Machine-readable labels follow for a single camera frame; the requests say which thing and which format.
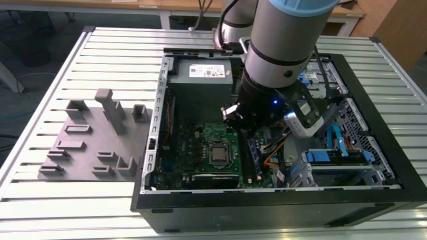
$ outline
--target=blue robot arm cap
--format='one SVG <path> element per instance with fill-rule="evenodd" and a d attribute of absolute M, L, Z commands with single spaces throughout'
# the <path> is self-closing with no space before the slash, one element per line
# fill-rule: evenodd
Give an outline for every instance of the blue robot arm cap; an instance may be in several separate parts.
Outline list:
<path fill-rule="evenodd" d="M 327 13 L 339 1 L 341 0 L 270 0 L 271 4 L 282 12 L 303 18 Z"/>

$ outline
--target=desk leg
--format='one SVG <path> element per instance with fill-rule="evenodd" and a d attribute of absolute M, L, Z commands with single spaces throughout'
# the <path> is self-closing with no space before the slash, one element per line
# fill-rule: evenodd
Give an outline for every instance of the desk leg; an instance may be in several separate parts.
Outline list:
<path fill-rule="evenodd" d="M 350 37 L 350 35 L 353 34 L 353 31 L 357 27 L 358 22 L 359 22 L 359 18 L 357 18 L 357 17 L 347 18 L 346 23 L 341 27 L 338 36 Z"/>
<path fill-rule="evenodd" d="M 162 29 L 171 29 L 171 22 L 170 22 L 170 16 L 171 16 L 171 11 L 159 11 L 159 16 L 160 16 L 160 23 L 162 23 Z"/>
<path fill-rule="evenodd" d="M 14 93 L 22 93 L 24 91 L 24 87 L 20 84 L 19 80 L 11 73 L 11 71 L 7 69 L 7 67 L 0 62 L 0 79 L 3 82 L 8 85 L 8 87 L 12 89 Z"/>
<path fill-rule="evenodd" d="M 75 13 L 66 12 L 66 16 L 67 16 L 68 22 L 74 22 L 75 21 Z"/>

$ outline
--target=aluminum extrusion table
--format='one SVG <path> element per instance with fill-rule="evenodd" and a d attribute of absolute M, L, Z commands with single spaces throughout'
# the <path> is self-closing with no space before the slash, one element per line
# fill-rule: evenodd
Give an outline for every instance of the aluminum extrusion table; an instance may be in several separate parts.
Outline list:
<path fill-rule="evenodd" d="M 134 182 L 48 182 L 38 170 L 68 115 L 70 99 L 88 106 L 98 88 L 123 107 L 154 107 L 163 48 L 211 48 L 212 33 L 98 27 L 83 32 L 0 170 L 0 239 L 426 239 L 427 205 L 355 227 L 158 234 L 130 211 Z M 381 43 L 322 37 L 322 52 L 343 54 L 425 182 L 427 99 Z"/>

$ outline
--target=green circuit board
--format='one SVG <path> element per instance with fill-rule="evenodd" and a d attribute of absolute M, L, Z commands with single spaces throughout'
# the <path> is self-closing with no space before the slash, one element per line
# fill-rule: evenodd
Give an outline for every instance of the green circuit board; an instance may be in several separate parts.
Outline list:
<path fill-rule="evenodd" d="M 166 189 L 186 189 L 186 181 L 195 174 L 232 174 L 239 176 L 239 188 L 271 187 L 271 171 L 262 174 L 260 181 L 251 181 L 243 177 L 242 156 L 239 150 L 239 137 L 232 128 L 224 124 L 179 125 L 175 144 L 175 157 L 163 158 L 164 174 L 160 174 L 160 182 Z M 264 144 L 262 133 L 255 136 L 259 145 Z M 227 146 L 228 164 L 222 168 L 210 163 L 212 146 Z"/>

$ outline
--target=power supply label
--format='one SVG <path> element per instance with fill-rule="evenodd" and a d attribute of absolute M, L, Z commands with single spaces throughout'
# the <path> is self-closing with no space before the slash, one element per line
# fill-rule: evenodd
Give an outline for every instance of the power supply label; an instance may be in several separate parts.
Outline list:
<path fill-rule="evenodd" d="M 190 65 L 190 77 L 191 78 L 224 78 L 226 77 L 224 65 L 192 64 Z"/>

